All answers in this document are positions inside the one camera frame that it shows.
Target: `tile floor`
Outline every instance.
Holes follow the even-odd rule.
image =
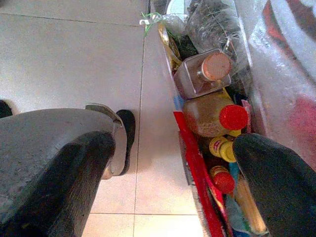
[[[146,9],[146,0],[0,3],[0,97],[16,114],[95,102],[136,116],[130,170],[101,180],[84,237],[202,236],[157,29],[144,38],[138,26]]]

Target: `black shoe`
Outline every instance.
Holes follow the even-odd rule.
[[[0,119],[12,115],[12,110],[6,102],[0,100]]]
[[[117,111],[117,115],[122,119],[127,135],[125,165],[123,171],[119,174],[124,175],[129,169],[130,150],[135,140],[136,122],[134,114],[129,110]]]

